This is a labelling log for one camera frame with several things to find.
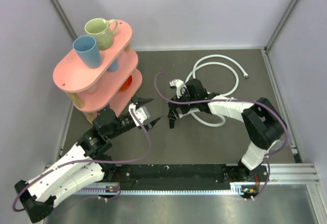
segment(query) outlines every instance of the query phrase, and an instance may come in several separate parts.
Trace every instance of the blue cup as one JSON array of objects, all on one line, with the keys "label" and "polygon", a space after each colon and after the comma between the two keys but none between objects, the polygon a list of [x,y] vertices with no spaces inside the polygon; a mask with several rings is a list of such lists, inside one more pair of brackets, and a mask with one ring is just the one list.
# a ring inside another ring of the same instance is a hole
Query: blue cup
[{"label": "blue cup", "polygon": [[101,65],[100,51],[94,37],[80,36],[74,41],[73,49],[88,67],[95,69]]},{"label": "blue cup", "polygon": [[113,63],[109,66],[109,68],[107,69],[108,72],[115,72],[118,70],[118,59],[115,59],[113,61]]}]

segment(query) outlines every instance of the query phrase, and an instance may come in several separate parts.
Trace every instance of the red object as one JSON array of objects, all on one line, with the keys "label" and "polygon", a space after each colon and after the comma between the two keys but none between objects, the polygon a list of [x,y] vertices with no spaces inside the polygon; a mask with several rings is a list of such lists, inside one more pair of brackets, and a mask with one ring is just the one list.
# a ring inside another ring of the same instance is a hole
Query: red object
[{"label": "red object", "polygon": [[126,80],[126,82],[124,82],[123,86],[119,89],[119,90],[126,90],[130,87],[130,85],[132,85],[132,81],[133,81],[133,78],[132,76],[129,76]]}]

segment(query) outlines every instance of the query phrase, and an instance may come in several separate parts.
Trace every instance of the metal frame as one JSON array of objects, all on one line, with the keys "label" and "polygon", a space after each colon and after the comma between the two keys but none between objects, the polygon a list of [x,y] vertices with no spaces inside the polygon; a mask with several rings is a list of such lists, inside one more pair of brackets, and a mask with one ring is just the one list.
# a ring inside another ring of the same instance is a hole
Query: metal frame
[{"label": "metal frame", "polygon": [[65,124],[64,124],[64,127],[63,127],[63,131],[62,131],[61,136],[60,136],[60,147],[59,147],[59,151],[57,153],[55,161],[58,161],[59,158],[61,157],[61,154],[62,154],[62,151],[63,151],[63,146],[64,146],[65,141],[66,141],[66,136],[67,136],[67,132],[68,132],[69,123],[71,121],[71,117],[72,117],[72,113],[73,113],[73,108],[74,108],[73,102],[70,100],[68,108],[67,108],[67,118],[66,118],[66,121],[65,121]]},{"label": "metal frame", "polygon": [[[90,187],[98,188],[98,190],[79,190],[75,195],[116,195],[106,191],[106,188],[116,188],[115,184],[98,183],[92,184]],[[201,191],[155,191],[155,190],[122,190],[121,195],[241,195],[242,187],[240,185],[231,185],[230,190],[201,190]]]},{"label": "metal frame", "polygon": [[72,28],[72,25],[69,22],[65,12],[63,11],[59,1],[58,0],[50,0],[50,2],[52,3],[54,10],[57,12],[60,20],[62,21],[64,27],[66,28],[67,33],[69,34],[71,39],[74,41],[77,38],[77,35],[76,35],[74,29]]},{"label": "metal frame", "polygon": [[[63,22],[69,36],[72,40],[75,40],[77,38],[77,35],[75,31],[72,28],[72,25],[70,24],[68,18],[66,17],[63,9],[60,6],[60,3],[58,0],[50,0],[54,10],[58,13],[58,16],[60,17],[61,21]],[[289,19],[292,11],[294,10],[295,6],[299,0],[292,0],[285,11],[283,17],[281,18],[278,26],[276,27],[274,33],[272,34],[267,46],[262,49],[263,58],[268,70],[268,74],[273,86],[273,90],[275,92],[276,99],[278,101],[279,109],[281,111],[281,114],[283,118],[285,119],[287,125],[289,126],[289,131],[291,135],[291,148],[294,154],[297,154],[299,151],[301,154],[301,147],[296,142],[296,135],[293,132],[292,129],[292,123],[288,116],[288,109],[286,107],[286,104],[283,100],[283,96],[281,94],[280,84],[277,81],[277,78],[275,76],[275,72],[273,69],[272,61],[269,56],[269,51],[273,47],[275,41],[277,40],[279,34],[281,33],[282,29],[284,28],[287,20]],[[69,109],[68,116],[67,116],[67,122],[65,124],[65,127],[68,127],[70,116],[72,113],[72,106]],[[65,139],[65,133],[66,128],[63,130],[63,136],[62,139],[64,141]],[[327,223],[327,212],[326,212],[326,200],[325,195],[323,193],[321,184],[319,182],[318,175],[316,173],[316,170],[314,168],[313,164],[272,164],[271,166],[271,181],[269,184],[279,184],[279,185],[293,185],[293,184],[304,184],[307,185],[308,193],[313,205],[313,209],[315,211],[315,214],[317,216],[318,222],[321,224]],[[234,183],[234,186],[232,184],[233,189],[238,189],[238,186],[236,183]]]},{"label": "metal frame", "polygon": [[291,13],[293,12],[296,4],[298,3],[299,0],[292,0],[289,6],[287,7],[284,15],[282,16],[280,22],[278,23],[274,33],[272,34],[270,40],[268,41],[267,46],[265,47],[266,51],[269,52],[274,45],[276,39],[278,38],[281,30],[285,26],[285,23],[287,22],[288,18],[290,17]]}]

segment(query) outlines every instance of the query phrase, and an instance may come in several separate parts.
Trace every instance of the green mug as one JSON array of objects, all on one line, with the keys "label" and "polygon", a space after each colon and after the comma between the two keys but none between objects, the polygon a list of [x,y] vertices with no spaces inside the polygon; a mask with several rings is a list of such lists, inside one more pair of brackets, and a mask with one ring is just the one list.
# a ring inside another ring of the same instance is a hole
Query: green mug
[{"label": "green mug", "polygon": [[[114,30],[111,31],[109,25],[116,23]],[[94,18],[86,23],[84,29],[86,33],[97,40],[99,50],[109,48],[113,43],[113,35],[118,28],[118,21],[111,19],[109,21],[103,18]]]}]

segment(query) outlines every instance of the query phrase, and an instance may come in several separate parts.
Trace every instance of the pink mug rack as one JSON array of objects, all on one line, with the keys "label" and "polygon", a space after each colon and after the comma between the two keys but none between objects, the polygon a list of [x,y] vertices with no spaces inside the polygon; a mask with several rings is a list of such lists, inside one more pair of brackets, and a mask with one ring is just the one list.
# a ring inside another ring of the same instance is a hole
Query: pink mug rack
[{"label": "pink mug rack", "polygon": [[[118,22],[112,46],[100,51],[100,67],[90,69],[77,53],[71,50],[53,72],[55,84],[72,99],[74,106],[82,111],[90,122],[96,118],[97,112],[108,104],[116,116],[119,116],[142,84],[142,75],[136,69],[137,53],[129,45],[132,28],[122,20]],[[119,63],[118,70],[108,72],[107,69],[116,58]],[[133,78],[131,86],[120,91],[130,75]],[[97,90],[90,92],[94,85],[98,87]]]}]

